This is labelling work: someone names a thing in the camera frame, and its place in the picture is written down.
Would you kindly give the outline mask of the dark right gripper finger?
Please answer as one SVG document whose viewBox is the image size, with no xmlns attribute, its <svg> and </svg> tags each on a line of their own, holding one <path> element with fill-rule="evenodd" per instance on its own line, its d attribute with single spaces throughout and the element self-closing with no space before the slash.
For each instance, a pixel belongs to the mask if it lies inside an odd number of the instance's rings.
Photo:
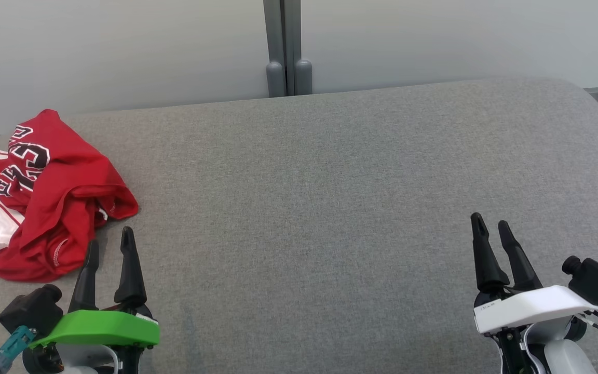
<svg viewBox="0 0 598 374">
<path fill-rule="evenodd" d="M 543 287 L 538 278 L 529 258 L 525 254 L 520 242 L 515 238 L 509 223 L 505 220 L 500 220 L 498 223 L 498 231 L 500 234 L 501 246 L 505 250 L 512 268 L 513 287 L 514 292 L 526 292 Z"/>
<path fill-rule="evenodd" d="M 510 281 L 492 251 L 488 228 L 478 212 L 470 216 L 470 221 L 477 289 L 479 292 L 501 292 L 510 284 Z"/>
</svg>

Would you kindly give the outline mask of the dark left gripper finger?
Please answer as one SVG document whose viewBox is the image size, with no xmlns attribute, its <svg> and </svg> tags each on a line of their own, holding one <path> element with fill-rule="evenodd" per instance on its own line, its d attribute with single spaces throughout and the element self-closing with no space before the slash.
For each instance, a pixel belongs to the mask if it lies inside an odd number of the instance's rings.
<svg viewBox="0 0 598 374">
<path fill-rule="evenodd" d="M 123 265 L 114 301 L 126 307 L 141 307 L 147 302 L 147 295 L 139 253 L 131 227 L 123 227 L 119 248 L 123 254 Z"/>
<path fill-rule="evenodd" d="M 73 290 L 68 312 L 98 310 L 96 305 L 96 275 L 100 264 L 100 249 L 96 239 L 89 243 L 85 262 L 81 267 Z"/>
</svg>

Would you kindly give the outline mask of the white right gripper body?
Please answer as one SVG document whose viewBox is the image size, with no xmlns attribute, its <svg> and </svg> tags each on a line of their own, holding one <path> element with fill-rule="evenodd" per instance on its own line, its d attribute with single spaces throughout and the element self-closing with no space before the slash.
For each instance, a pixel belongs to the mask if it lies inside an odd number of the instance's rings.
<svg viewBox="0 0 598 374">
<path fill-rule="evenodd" d="M 588 312 L 598 312 L 598 305 L 567 287 L 513 292 L 508 286 L 486 286 L 475 299 L 474 321 L 484 336 L 517 328 L 522 339 L 545 343 L 580 339 L 584 333 L 577 316 Z"/>
</svg>

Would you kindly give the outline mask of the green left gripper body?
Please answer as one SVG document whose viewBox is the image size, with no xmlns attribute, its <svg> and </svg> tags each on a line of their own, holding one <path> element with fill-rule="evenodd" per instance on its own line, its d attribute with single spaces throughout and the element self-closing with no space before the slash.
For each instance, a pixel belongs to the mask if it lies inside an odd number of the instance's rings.
<svg viewBox="0 0 598 374">
<path fill-rule="evenodd" d="M 160 326 L 143 313 L 78 310 L 23 351 L 29 374 L 139 374 L 140 358 L 160 342 Z"/>
</svg>

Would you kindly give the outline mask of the red shorts white trim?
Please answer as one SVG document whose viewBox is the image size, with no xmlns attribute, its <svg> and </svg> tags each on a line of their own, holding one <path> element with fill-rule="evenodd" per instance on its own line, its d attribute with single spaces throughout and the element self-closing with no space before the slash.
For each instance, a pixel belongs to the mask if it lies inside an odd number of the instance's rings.
<svg viewBox="0 0 598 374">
<path fill-rule="evenodd" d="M 29 204 L 24 221 L 0 249 L 0 278 L 48 283 L 78 269 L 97 228 L 136 215 L 139 205 L 123 184 L 79 185 L 57 198 Z"/>
</svg>

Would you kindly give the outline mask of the red basketball jersey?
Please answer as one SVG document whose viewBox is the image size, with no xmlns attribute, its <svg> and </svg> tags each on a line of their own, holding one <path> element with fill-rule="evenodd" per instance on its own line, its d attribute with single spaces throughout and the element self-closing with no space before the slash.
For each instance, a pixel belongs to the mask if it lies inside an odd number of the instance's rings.
<svg viewBox="0 0 598 374">
<path fill-rule="evenodd" d="M 15 126 L 0 151 L 0 251 L 59 257 L 139 205 L 110 160 L 44 110 Z"/>
</svg>

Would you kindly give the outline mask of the grey partition post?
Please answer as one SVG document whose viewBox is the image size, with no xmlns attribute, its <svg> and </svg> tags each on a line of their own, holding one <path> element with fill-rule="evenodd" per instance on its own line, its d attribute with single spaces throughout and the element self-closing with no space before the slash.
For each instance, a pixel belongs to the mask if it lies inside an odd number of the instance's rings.
<svg viewBox="0 0 598 374">
<path fill-rule="evenodd" d="M 301 0 L 283 0 L 287 94 L 312 94 L 312 63 L 302 57 Z"/>
<path fill-rule="evenodd" d="M 268 58 L 265 68 L 269 97 L 286 95 L 286 67 L 281 0 L 263 0 Z"/>
</svg>

